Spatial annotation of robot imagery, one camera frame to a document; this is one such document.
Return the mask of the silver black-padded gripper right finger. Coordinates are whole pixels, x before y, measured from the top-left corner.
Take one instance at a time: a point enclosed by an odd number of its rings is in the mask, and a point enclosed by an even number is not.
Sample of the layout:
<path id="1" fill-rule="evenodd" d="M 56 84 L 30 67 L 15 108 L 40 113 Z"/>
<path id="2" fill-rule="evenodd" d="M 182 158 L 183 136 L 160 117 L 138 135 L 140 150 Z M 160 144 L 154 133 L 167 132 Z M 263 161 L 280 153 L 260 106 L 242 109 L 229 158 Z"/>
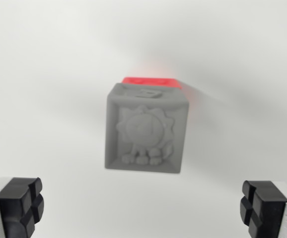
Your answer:
<path id="1" fill-rule="evenodd" d="M 240 216 L 252 238 L 287 238 L 287 184 L 246 180 Z"/>

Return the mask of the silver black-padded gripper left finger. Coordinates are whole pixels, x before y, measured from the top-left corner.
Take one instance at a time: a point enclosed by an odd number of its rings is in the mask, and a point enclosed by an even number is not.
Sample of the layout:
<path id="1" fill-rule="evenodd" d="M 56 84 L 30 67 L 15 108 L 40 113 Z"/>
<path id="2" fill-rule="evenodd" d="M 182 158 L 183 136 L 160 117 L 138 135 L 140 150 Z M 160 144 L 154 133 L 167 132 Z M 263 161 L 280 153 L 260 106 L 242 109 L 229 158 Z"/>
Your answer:
<path id="1" fill-rule="evenodd" d="M 0 238 L 30 238 L 44 212 L 40 178 L 0 178 Z"/>

